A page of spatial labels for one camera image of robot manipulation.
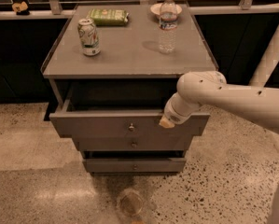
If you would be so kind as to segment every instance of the desk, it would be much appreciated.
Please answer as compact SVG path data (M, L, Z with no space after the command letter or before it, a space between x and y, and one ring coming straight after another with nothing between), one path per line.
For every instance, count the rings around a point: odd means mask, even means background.
M72 137L90 172L179 172L194 135L209 115L196 113L167 130L159 126L177 79L188 71L215 70L188 10L179 17L176 48L158 51L158 20L149 6L125 9L125 27L98 27L100 54L83 55L77 22L91 7L79 6L44 71L59 102L50 119L61 137Z

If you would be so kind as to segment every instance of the white bowl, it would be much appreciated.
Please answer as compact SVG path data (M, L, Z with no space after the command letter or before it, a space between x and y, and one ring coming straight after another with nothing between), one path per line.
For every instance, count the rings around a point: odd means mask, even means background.
M157 16L157 18L160 17L160 6L161 3L159 4L154 4L153 6L150 7L150 11ZM179 15L182 12L182 7L176 4L176 10L177 10L177 15Z

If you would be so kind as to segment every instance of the plastic bottle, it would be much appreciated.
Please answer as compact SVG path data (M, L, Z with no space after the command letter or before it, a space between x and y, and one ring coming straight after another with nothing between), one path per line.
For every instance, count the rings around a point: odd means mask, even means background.
M161 53L171 53L175 48L177 9L174 0L165 0L160 6L160 37L159 49Z

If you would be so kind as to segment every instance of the concrete floor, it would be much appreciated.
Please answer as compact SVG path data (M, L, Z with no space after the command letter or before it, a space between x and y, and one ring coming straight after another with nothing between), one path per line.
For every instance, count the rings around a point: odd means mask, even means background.
M47 105L0 105L0 223L266 223L279 135L205 106L211 118L182 173L91 176L72 141L43 121Z

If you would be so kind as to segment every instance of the crushed can lying on side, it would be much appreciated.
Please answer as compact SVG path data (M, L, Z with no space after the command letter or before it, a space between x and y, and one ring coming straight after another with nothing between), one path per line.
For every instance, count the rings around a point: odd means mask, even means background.
M99 36L93 19L79 20L77 30L79 33L83 53L94 56L100 52Z

